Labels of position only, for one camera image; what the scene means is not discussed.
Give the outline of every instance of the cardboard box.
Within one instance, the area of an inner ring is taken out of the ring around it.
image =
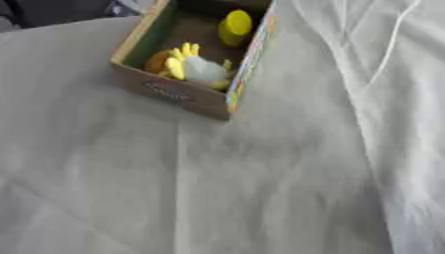
[[[125,73],[126,85],[132,90],[228,120],[273,31],[271,7],[269,1],[242,5],[230,0],[159,0],[115,52],[111,62]],[[246,11],[253,26],[245,45],[231,48],[220,41],[218,25],[236,9]],[[200,56],[207,60],[221,64],[224,59],[230,59],[234,63],[237,73],[226,90],[212,90],[142,70],[151,56],[162,50],[179,48],[184,42],[200,44]]]

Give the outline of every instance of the white fabric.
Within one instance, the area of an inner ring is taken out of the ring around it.
[[[126,92],[137,22],[0,37],[0,253],[444,253],[445,3],[294,0],[228,123]]]

